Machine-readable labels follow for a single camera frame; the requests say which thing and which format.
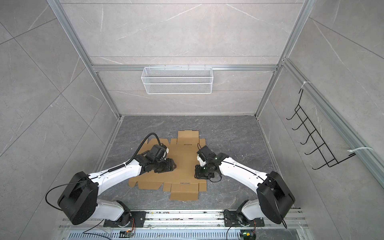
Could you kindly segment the brown cardboard box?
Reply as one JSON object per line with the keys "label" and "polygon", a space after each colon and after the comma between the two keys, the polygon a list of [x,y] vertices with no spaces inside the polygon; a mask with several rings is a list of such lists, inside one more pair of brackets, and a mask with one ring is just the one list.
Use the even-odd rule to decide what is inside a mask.
{"label": "brown cardboard box", "polygon": [[130,178],[128,185],[140,190],[158,190],[171,193],[172,201],[197,201],[200,192],[207,191],[207,181],[195,178],[195,166],[198,147],[206,145],[206,140],[201,139],[198,131],[178,131],[176,139],[160,139],[170,150],[167,158],[173,159],[176,169],[166,173],[151,171],[140,176]]}

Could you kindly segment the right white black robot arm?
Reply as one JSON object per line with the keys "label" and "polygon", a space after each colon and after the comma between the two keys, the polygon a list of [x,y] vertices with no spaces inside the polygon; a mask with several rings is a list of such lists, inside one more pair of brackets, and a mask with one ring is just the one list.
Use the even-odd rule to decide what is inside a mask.
{"label": "right white black robot arm", "polygon": [[236,162],[224,153],[203,153],[198,151],[199,164],[195,167],[195,178],[210,180],[218,174],[230,177],[245,185],[258,196],[246,200],[236,211],[235,223],[249,225],[256,219],[267,218],[275,224],[286,227],[285,217],[296,199],[284,179],[275,171],[269,174],[253,170]]}

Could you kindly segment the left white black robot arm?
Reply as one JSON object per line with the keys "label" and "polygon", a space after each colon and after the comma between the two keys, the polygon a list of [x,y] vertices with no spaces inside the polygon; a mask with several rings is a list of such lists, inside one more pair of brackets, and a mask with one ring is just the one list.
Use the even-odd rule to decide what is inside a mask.
{"label": "left white black robot arm", "polygon": [[59,197],[57,204],[73,225],[79,225],[88,219],[105,219],[119,227],[130,223],[131,210],[121,201],[105,201],[99,195],[107,189],[144,173],[166,173],[176,169],[173,159],[161,158],[151,161],[143,155],[137,155],[129,164],[123,163],[108,170],[86,174],[76,173]]}

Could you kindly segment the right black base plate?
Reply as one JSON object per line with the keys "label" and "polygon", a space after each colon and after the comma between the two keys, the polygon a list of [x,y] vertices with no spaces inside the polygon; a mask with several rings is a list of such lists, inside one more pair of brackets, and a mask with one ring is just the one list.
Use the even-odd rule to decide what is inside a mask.
{"label": "right black base plate", "polygon": [[230,227],[232,225],[237,227],[264,227],[265,222],[263,218],[256,218],[254,220],[247,219],[242,213],[237,211],[224,210],[225,226]]}

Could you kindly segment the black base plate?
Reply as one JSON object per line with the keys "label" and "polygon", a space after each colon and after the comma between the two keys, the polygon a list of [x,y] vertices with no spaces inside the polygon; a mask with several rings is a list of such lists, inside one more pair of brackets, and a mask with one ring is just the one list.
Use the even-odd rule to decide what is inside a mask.
{"label": "black base plate", "polygon": [[123,215],[117,221],[105,220],[103,227],[110,228],[142,228],[144,226],[145,211],[133,211],[130,213],[123,213]]}
{"label": "black base plate", "polygon": [[225,226],[230,227],[232,225],[237,227],[264,227],[265,222],[263,218],[256,218],[254,220],[247,219],[242,213],[237,211],[224,210]]}

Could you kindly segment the aluminium mounting rail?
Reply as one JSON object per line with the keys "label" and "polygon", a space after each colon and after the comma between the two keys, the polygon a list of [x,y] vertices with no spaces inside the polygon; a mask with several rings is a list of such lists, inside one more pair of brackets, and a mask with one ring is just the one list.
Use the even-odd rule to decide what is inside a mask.
{"label": "aluminium mounting rail", "polygon": [[[224,229],[225,226],[224,210],[133,210],[145,211],[146,218],[142,228],[135,227],[136,230],[143,229]],[[286,215],[284,222],[275,224],[266,217],[264,219],[264,229],[308,229],[309,226],[301,209],[291,209]]]}

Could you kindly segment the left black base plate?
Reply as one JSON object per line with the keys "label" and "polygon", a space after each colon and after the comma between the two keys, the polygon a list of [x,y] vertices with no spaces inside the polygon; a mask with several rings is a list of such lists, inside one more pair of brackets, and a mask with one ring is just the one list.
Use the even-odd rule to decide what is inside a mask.
{"label": "left black base plate", "polygon": [[145,211],[133,211],[130,213],[123,213],[123,215],[117,221],[105,220],[103,227],[110,228],[142,228],[144,226]]}

